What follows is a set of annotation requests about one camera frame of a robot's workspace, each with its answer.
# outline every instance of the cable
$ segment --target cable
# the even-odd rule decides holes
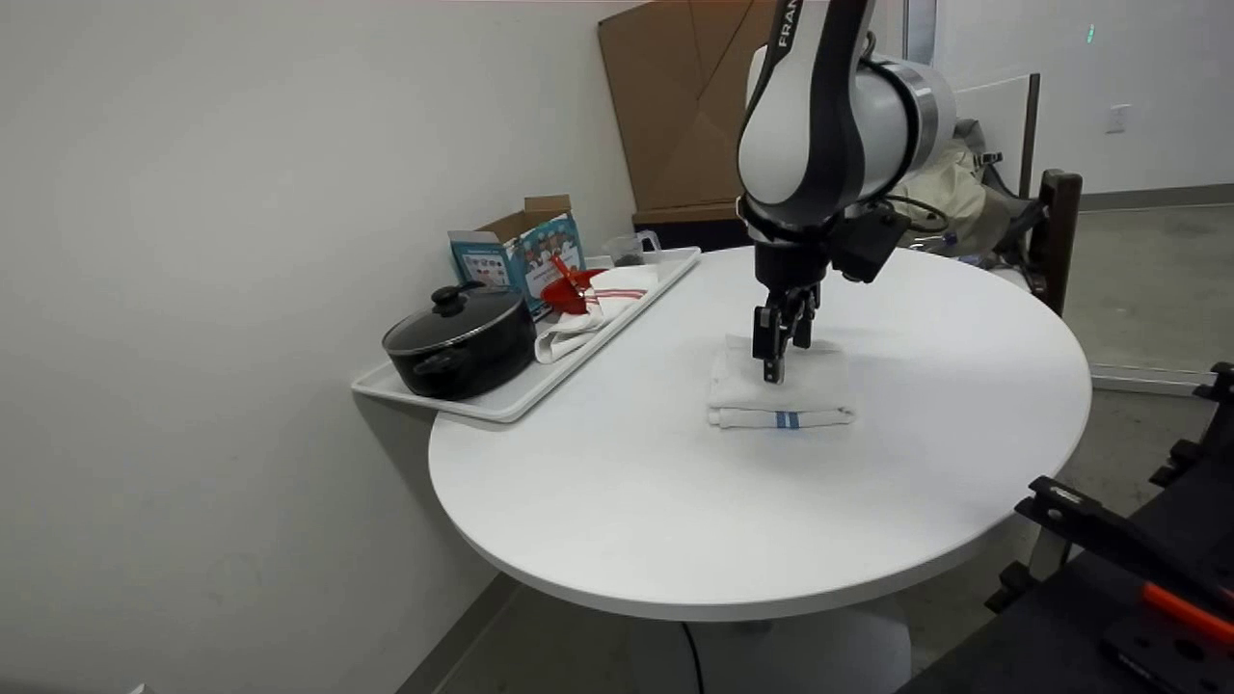
[[[1006,187],[1006,180],[1004,180],[1004,175],[1001,175],[997,163],[1004,163],[1004,153],[980,153],[980,157],[976,157],[976,167],[980,167],[980,175],[985,175],[985,185],[997,185],[1004,195],[1020,195],[1020,193]]]
[[[704,680],[704,658],[700,658],[700,642],[692,624],[682,621],[686,642],[692,642],[692,664],[693,664],[693,691],[705,694],[705,680]]]

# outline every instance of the cardboard box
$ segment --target cardboard box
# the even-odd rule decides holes
[[[546,313],[546,284],[560,277],[553,256],[583,267],[583,244],[573,214],[573,195],[528,195],[524,213],[502,214],[476,230],[453,230],[461,280],[516,294],[531,313]]]
[[[642,214],[735,204],[745,76],[776,0],[657,0],[603,18],[628,185]]]
[[[659,248],[720,250],[751,244],[735,204],[670,207],[666,214],[638,213],[634,229],[657,230]]]

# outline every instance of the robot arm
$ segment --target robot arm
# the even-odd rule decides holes
[[[904,225],[886,187],[952,135],[952,96],[912,62],[867,59],[873,0],[781,0],[750,81],[740,214],[769,303],[755,357],[781,380],[782,346],[809,346],[827,267],[873,280]]]

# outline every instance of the white round table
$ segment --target white round table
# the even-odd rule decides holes
[[[855,421],[717,432],[710,367],[750,334],[751,250],[704,267],[511,428],[436,416],[431,486],[504,573],[625,615],[772,621],[957,568],[1089,424],[1076,334],[1028,289],[900,250],[822,284],[813,334]]]

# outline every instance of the white wall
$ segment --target white wall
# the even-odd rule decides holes
[[[873,32],[881,53],[904,53],[904,0],[875,0]]]
[[[349,378],[524,193],[628,220],[598,0],[0,4],[0,691],[390,691],[489,579]]]
[[[957,85],[1038,68],[1038,167],[1091,193],[1234,180],[1232,0],[941,0],[936,65]],[[1128,135],[1106,135],[1129,104]]]

